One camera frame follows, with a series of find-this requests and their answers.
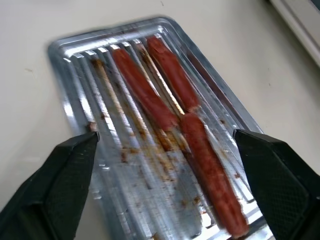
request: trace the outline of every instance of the sausage skin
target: sausage skin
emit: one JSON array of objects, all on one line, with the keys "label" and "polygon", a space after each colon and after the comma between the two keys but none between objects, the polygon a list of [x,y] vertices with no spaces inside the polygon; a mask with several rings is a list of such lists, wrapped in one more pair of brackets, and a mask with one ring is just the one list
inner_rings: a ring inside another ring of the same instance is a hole
[{"label": "sausage skin", "polygon": [[164,131],[169,131],[176,126],[178,124],[177,117],[155,93],[127,51],[115,49],[112,56],[133,95],[152,120]]},{"label": "sausage skin", "polygon": [[249,231],[247,220],[209,142],[204,124],[194,113],[185,114],[180,124],[194,159],[190,165],[214,205],[221,223],[234,239],[246,235]]},{"label": "sausage skin", "polygon": [[182,108],[187,112],[193,112],[199,106],[199,100],[176,55],[155,36],[147,39],[147,46],[151,57],[161,67],[182,104]]}]

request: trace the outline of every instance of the ribbed metal tray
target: ribbed metal tray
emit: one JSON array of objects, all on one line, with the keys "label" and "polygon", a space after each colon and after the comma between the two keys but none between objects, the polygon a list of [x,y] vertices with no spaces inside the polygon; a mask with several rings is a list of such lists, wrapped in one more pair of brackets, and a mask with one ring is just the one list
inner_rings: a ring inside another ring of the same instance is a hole
[{"label": "ribbed metal tray", "polygon": [[[246,239],[272,233],[251,192],[232,138],[262,132],[191,39],[172,19],[156,17],[57,40],[48,48],[74,134],[100,133],[91,187],[115,240],[226,240],[186,158],[185,146],[159,130],[131,95],[111,52],[126,49],[170,109],[179,103],[146,50],[156,35],[175,53],[201,99],[200,117],[250,223]],[[94,67],[92,60],[104,64]]]}]

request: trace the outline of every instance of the sausage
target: sausage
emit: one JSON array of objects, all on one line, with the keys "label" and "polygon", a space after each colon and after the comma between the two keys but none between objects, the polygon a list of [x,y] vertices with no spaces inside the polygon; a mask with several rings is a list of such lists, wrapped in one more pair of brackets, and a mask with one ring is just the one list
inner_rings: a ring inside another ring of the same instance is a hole
[{"label": "sausage", "polygon": [[193,168],[204,192],[214,205],[227,231],[234,239],[244,236],[249,226],[244,217],[225,170],[214,152],[205,126],[194,113],[187,113],[181,119],[182,133],[191,149]]},{"label": "sausage", "polygon": [[151,57],[161,67],[183,109],[193,112],[199,106],[199,99],[176,55],[155,36],[147,39],[147,46]]},{"label": "sausage", "polygon": [[178,124],[177,117],[155,93],[127,51],[116,49],[113,50],[112,56],[133,95],[152,120],[164,131],[169,131],[176,126]]}]

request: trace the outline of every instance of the white table surface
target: white table surface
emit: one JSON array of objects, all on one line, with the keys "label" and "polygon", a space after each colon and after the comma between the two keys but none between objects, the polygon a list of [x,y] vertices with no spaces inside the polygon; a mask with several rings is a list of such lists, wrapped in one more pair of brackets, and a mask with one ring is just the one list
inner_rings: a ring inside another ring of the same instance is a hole
[{"label": "white table surface", "polygon": [[[320,70],[264,0],[2,0],[0,209],[72,136],[48,44],[159,14],[181,25],[266,134],[320,173]],[[76,239],[107,239],[91,195]]]}]

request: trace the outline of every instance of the hot dog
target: hot dog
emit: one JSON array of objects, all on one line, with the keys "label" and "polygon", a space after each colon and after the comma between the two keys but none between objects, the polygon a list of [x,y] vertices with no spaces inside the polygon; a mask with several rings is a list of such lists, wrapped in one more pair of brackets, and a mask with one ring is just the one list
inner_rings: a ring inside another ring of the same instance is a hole
[{"label": "hot dog", "polygon": [[127,51],[116,49],[113,50],[112,56],[133,95],[153,121],[164,131],[176,126],[178,124],[177,117],[155,93]]},{"label": "hot dog", "polygon": [[147,39],[147,46],[151,57],[161,67],[183,109],[187,112],[194,111],[199,106],[199,100],[176,55],[155,36]]},{"label": "hot dog", "polygon": [[211,147],[204,124],[194,113],[187,113],[181,119],[181,130],[193,155],[194,160],[190,165],[221,223],[234,239],[244,236],[249,231],[247,220],[225,170]]}]

